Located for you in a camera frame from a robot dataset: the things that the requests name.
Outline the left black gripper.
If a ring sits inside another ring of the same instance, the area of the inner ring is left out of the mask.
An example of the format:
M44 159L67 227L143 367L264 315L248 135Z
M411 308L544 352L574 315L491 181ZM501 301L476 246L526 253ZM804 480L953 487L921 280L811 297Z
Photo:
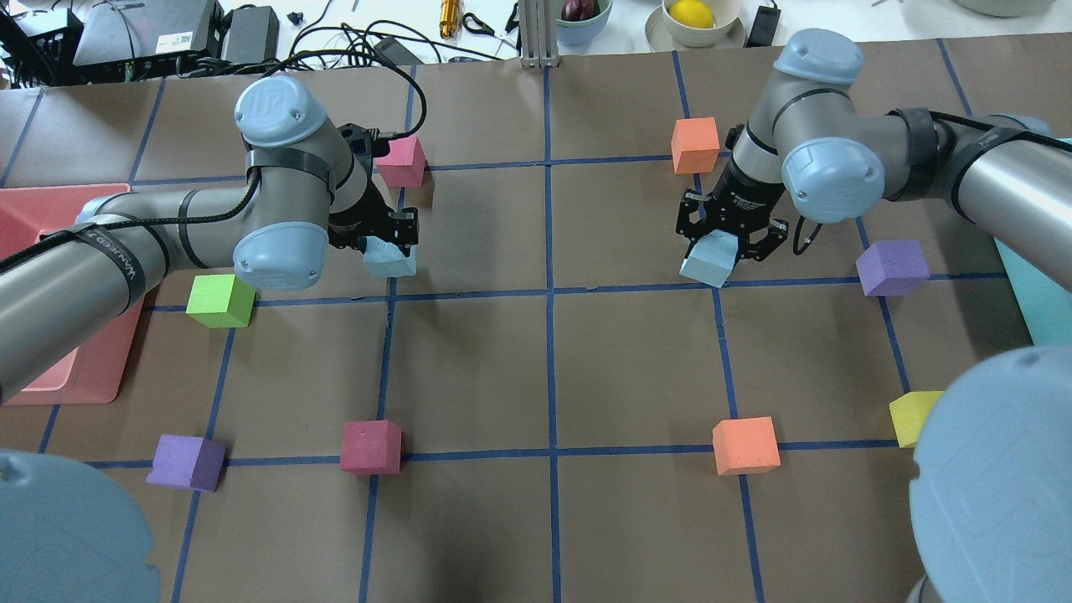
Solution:
M370 238L375 237L411 252L419 244L418 209L394 210L379 194L379 188L367 188L349 209L330 214L327 237L337 249L364 252Z

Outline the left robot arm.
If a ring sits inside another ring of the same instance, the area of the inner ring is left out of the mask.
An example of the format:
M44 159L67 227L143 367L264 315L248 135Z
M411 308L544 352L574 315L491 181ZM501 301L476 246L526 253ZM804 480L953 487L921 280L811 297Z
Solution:
M333 126L302 80L265 74L239 95L245 183L92 198L76 221L3 259L3 402L177 271L230 270L302 291L327 249L416 262L419 218L372 183L389 138ZM4 602L154 602L142 509L79 461L3 450Z

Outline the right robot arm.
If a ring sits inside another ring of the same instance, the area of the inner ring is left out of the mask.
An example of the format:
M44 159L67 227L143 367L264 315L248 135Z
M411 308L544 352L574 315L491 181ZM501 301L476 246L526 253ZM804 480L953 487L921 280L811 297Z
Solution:
M1011 250L1068 293L1069 144L1009 114L862 114L863 62L836 32L788 39L713 190L683 196L685 277L720 286L785 245L781 206L824 226L857 219L873 242L948 235L922 250L962 270L1001 270ZM924 574L910 602L1068 602L1069 344L1011 348L943 385L914 464Z

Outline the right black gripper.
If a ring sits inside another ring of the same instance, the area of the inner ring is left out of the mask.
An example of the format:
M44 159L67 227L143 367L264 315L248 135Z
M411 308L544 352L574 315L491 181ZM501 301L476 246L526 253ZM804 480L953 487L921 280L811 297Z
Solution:
M788 240L788 222L772 218L785 191L781 183L759 182L729 163L711 192L694 188L683 192L675 233L693 250L700 238L719 230L735 237L736 260L762 262Z

